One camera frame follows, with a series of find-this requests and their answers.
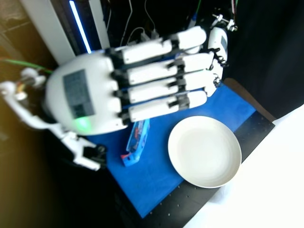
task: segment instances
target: blue mat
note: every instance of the blue mat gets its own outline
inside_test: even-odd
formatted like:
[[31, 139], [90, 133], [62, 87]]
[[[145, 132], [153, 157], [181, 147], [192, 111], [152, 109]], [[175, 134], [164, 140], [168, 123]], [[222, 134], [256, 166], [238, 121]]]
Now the blue mat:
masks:
[[200, 107], [151, 119], [141, 159], [130, 167], [124, 167], [120, 154], [125, 152], [131, 126], [88, 138], [107, 146], [108, 169], [143, 218], [183, 181], [171, 165], [167, 149], [169, 134], [180, 120], [204, 115], [221, 121], [235, 131], [254, 111], [241, 97], [222, 86]]

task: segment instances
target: white robotic hand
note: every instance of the white robotic hand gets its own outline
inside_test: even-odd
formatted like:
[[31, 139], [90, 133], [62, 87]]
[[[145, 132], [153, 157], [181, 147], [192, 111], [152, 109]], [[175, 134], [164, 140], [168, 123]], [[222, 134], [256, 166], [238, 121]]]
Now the white robotic hand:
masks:
[[[75, 163], [98, 170], [101, 159], [84, 155], [84, 148], [97, 146], [77, 135], [109, 133], [130, 122], [196, 107], [215, 92], [227, 60], [227, 35], [212, 28], [208, 48], [190, 54], [206, 39], [197, 26], [131, 47], [84, 54], [60, 66], [47, 80], [45, 100], [57, 123], [46, 123], [23, 107], [16, 83], [1, 83], [0, 91], [27, 125], [49, 129], [73, 152]], [[43, 83], [30, 70], [22, 77], [31, 86]]]

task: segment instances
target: green led indicator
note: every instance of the green led indicator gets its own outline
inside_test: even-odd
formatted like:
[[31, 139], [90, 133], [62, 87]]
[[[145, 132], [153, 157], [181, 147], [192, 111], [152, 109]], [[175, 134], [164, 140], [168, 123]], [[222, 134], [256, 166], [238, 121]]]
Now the green led indicator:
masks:
[[91, 124], [87, 117], [81, 117], [75, 120], [77, 128], [81, 131], [88, 132], [91, 130]]

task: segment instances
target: back of robotic hand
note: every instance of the back of robotic hand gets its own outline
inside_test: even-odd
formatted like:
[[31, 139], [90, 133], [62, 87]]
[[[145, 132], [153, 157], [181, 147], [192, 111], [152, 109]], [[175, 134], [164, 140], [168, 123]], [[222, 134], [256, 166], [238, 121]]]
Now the back of robotic hand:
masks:
[[219, 85], [227, 60], [224, 29], [212, 28], [208, 45], [206, 40], [196, 26], [78, 56], [47, 81], [46, 106], [65, 129], [93, 135], [202, 105]]

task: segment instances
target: plate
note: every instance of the plate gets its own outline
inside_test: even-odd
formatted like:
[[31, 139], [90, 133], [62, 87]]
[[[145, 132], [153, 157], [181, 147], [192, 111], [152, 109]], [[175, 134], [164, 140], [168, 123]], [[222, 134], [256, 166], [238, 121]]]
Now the plate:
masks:
[[237, 173], [242, 153], [233, 132], [206, 116], [180, 121], [168, 141], [169, 157], [177, 173], [202, 188], [217, 188]]

